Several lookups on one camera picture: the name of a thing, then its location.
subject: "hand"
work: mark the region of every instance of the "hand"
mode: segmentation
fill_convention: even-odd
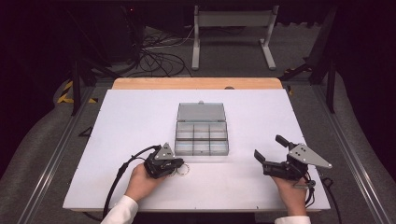
[[[291,216],[306,216],[305,197],[306,189],[296,189],[293,185],[305,185],[305,181],[301,178],[298,183],[296,181],[285,180],[278,177],[273,177],[277,185],[280,198],[288,209],[288,215]]]
[[[151,178],[146,172],[143,163],[140,163],[132,171],[125,195],[138,202],[149,196],[150,193],[165,180],[165,178],[166,176],[158,179]]]

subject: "white sleeve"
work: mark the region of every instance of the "white sleeve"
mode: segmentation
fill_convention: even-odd
[[[311,224],[311,219],[306,216],[280,217],[275,220],[275,224]]]
[[[137,213],[137,203],[130,197],[122,195],[116,205],[110,210],[102,224],[130,224]]]

